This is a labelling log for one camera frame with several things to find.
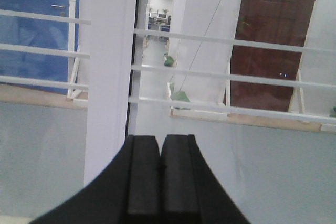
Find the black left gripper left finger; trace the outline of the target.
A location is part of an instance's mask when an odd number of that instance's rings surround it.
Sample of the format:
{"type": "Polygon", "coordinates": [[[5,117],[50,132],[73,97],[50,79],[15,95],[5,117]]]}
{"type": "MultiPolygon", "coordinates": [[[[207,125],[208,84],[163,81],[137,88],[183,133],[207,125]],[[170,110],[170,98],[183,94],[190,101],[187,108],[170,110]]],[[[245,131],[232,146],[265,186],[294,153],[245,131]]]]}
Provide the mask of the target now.
{"type": "Polygon", "coordinates": [[[130,135],[84,189],[33,223],[157,223],[159,147],[154,136],[130,135]]]}

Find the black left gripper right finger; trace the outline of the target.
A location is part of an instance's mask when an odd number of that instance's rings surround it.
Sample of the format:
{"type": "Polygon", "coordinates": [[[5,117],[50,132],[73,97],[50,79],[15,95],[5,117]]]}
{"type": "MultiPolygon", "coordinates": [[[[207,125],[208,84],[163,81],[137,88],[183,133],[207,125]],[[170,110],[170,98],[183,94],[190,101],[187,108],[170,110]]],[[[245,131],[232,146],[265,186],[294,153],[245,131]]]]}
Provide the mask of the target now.
{"type": "Polygon", "coordinates": [[[163,223],[248,223],[221,186],[194,135],[168,135],[162,146],[163,223]]]}

